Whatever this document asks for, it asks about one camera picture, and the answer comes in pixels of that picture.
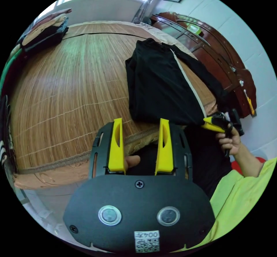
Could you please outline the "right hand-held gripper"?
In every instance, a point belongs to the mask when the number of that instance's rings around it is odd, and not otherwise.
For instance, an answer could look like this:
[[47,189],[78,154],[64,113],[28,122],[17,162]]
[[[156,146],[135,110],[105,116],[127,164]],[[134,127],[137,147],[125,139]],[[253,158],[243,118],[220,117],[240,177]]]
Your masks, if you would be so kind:
[[233,129],[232,122],[229,122],[222,113],[218,113],[213,117],[206,117],[203,119],[204,125],[202,128],[214,131],[217,133],[225,133],[227,138],[231,138],[231,131]]

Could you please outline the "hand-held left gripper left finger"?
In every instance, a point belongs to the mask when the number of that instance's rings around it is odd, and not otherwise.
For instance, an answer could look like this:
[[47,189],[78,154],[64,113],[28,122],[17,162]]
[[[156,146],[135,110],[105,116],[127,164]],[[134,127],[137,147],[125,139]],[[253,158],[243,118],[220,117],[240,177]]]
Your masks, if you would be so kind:
[[113,122],[108,169],[110,172],[126,172],[122,118],[117,118]]

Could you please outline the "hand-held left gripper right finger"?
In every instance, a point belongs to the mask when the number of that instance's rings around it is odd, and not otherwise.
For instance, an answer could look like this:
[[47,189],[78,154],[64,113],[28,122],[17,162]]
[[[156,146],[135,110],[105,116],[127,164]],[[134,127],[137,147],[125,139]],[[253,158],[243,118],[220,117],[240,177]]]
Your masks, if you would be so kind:
[[158,151],[155,173],[171,173],[173,171],[173,150],[169,121],[160,119]]

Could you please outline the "person's left hand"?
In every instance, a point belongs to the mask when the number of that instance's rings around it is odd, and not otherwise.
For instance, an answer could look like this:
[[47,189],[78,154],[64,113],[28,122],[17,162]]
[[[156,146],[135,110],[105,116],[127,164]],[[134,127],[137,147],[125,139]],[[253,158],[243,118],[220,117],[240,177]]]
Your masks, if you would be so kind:
[[140,156],[134,155],[134,156],[126,156],[124,159],[124,167],[127,171],[129,168],[137,166],[141,161]]

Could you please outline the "person's right hand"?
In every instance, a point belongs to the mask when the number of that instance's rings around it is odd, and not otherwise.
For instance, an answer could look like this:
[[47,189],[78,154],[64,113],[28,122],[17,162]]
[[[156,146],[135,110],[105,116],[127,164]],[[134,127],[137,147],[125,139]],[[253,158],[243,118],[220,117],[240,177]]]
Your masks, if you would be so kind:
[[241,139],[238,131],[229,125],[229,132],[226,133],[217,133],[216,139],[219,142],[219,145],[224,153],[227,151],[229,155],[235,157],[239,152],[241,146]]

